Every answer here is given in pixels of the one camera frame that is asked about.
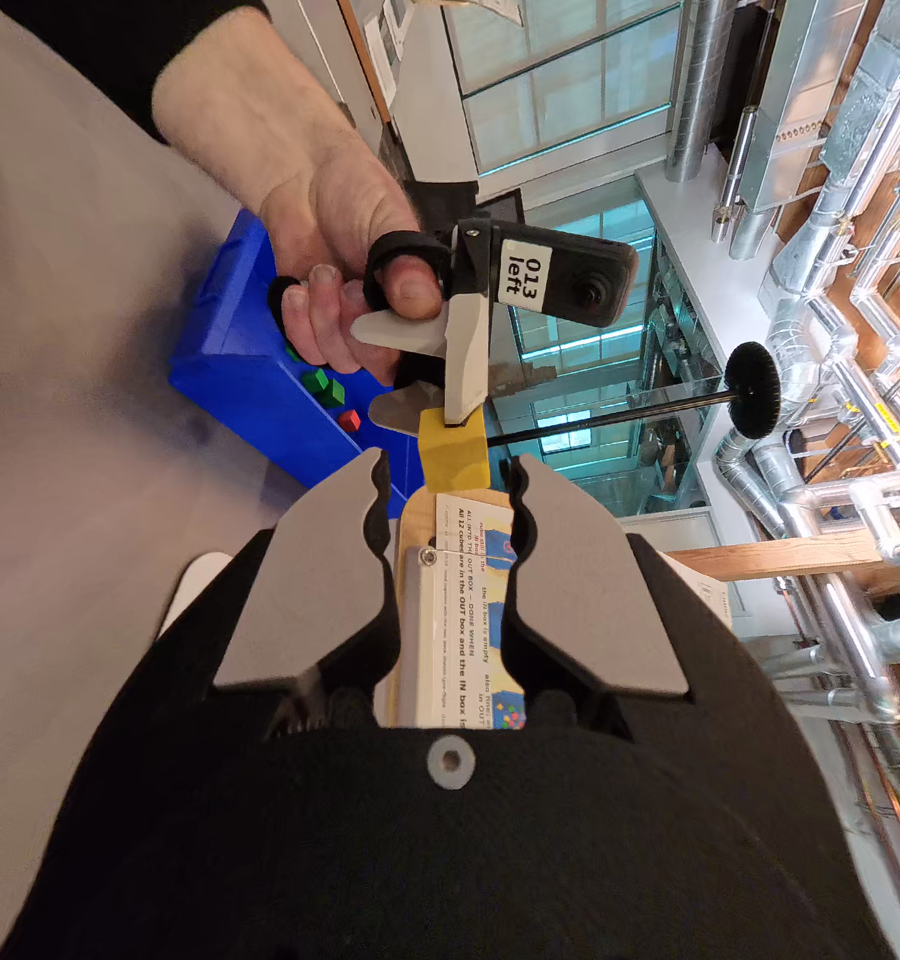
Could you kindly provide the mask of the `blue plastic bin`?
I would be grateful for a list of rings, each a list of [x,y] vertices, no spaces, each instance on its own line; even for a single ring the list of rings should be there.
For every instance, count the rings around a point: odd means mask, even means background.
[[[308,393],[300,376],[315,367],[286,354],[287,341],[267,302],[276,275],[263,223],[241,210],[193,301],[170,359],[169,382],[306,488],[366,449],[386,450],[388,514],[396,519],[424,483],[416,440],[371,423],[369,404],[387,389],[368,371],[325,370],[345,387],[341,409],[325,409],[319,395]],[[356,435],[336,424],[345,410],[360,416]]]

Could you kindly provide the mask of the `person's left hand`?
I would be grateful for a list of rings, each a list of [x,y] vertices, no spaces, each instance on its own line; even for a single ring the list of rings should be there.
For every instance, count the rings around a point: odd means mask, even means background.
[[[281,297],[284,332],[308,364],[342,375],[365,369],[390,387],[400,352],[360,342],[351,328],[372,311],[362,289],[371,246],[385,234],[419,233],[418,219],[359,136],[348,131],[312,150],[307,163],[261,208],[278,274],[298,281]]]

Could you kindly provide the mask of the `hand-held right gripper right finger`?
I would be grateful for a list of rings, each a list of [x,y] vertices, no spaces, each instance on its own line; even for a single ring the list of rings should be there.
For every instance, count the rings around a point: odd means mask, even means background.
[[[502,619],[504,668],[536,698],[679,698],[684,671],[620,524],[541,461],[509,468],[516,561]]]

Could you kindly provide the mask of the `person's left forearm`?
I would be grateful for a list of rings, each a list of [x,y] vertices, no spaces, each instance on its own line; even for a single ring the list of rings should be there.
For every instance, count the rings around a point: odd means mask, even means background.
[[[329,190],[323,176],[383,172],[264,2],[2,1],[0,12],[256,213],[275,191],[309,206]]]

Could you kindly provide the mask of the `black floor lamp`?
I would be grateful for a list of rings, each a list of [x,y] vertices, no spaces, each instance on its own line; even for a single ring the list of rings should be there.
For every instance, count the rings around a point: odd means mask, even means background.
[[[561,422],[536,422],[528,428],[489,434],[488,443],[491,448],[512,447],[602,427],[673,418],[715,406],[725,408],[731,425],[744,438],[759,440],[776,426],[781,402],[781,383],[773,358],[762,345],[745,342],[730,354],[721,376],[648,390],[597,414],[564,414]]]

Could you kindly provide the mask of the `rectangular silver air duct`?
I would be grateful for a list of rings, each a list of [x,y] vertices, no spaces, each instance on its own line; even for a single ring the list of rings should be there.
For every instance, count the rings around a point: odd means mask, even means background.
[[[828,135],[831,102],[865,7],[864,1],[783,4],[740,181],[744,211],[730,241],[732,260],[754,258],[777,214],[799,194]]]

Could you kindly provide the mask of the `round silver air duct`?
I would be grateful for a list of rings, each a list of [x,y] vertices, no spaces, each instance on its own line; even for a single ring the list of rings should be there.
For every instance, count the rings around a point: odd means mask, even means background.
[[[735,1],[683,3],[675,97],[664,173],[671,183],[693,180],[710,141]]]

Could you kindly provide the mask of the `instruction sign in acrylic holder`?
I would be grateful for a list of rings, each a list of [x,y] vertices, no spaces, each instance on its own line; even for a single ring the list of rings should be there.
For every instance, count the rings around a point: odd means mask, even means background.
[[[384,726],[513,731],[526,723],[522,687],[502,659],[512,510],[490,490],[422,487],[400,516],[401,654],[376,694]]]

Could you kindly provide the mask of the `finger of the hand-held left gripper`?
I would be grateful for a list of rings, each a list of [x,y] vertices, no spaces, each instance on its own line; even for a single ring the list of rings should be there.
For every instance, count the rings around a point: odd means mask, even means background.
[[[391,309],[364,314],[351,334],[367,345],[444,360],[446,426],[461,426],[487,399],[488,294],[454,294],[428,320],[406,319]]]
[[[400,389],[385,391],[369,404],[369,419],[380,428],[401,434],[418,434],[421,414],[440,408],[440,388],[414,381]]]

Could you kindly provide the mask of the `yellow wooden cube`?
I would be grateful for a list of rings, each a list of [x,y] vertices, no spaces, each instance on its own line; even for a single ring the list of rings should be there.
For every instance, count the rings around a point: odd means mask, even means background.
[[[491,486],[483,409],[463,425],[446,425],[441,408],[421,412],[418,450],[425,485],[434,494],[452,495]]]

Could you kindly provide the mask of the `wooden ceiling beam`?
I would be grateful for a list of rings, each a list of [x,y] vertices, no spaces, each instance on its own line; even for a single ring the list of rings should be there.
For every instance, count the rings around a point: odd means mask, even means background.
[[[667,557],[725,583],[853,571],[868,589],[900,585],[900,567],[883,561],[865,530],[672,551]]]

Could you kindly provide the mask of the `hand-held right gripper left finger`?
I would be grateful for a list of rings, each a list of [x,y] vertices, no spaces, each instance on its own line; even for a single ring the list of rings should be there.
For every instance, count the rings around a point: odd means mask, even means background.
[[[227,651],[219,690],[373,690],[396,665],[386,451],[372,447],[278,521]]]

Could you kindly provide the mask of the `bundle of silver pipes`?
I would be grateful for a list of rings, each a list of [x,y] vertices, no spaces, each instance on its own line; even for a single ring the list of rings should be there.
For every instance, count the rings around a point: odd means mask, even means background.
[[[717,468],[736,498],[771,536],[771,546],[807,546],[823,535],[823,510],[853,506],[870,534],[878,560],[900,568],[900,413],[882,397],[856,363],[857,333],[824,291],[807,287],[800,296],[780,286],[768,336],[770,359],[781,389],[780,412],[762,438],[732,428],[715,454]],[[783,433],[802,426],[820,389],[833,387],[868,437],[886,450],[890,468],[868,476],[804,482],[783,443]],[[797,607],[823,630],[829,666],[845,675],[848,687],[816,690],[807,706],[840,722],[864,727],[877,762],[900,798],[900,689],[888,669],[900,621],[879,618],[847,574],[784,574],[795,589]]]

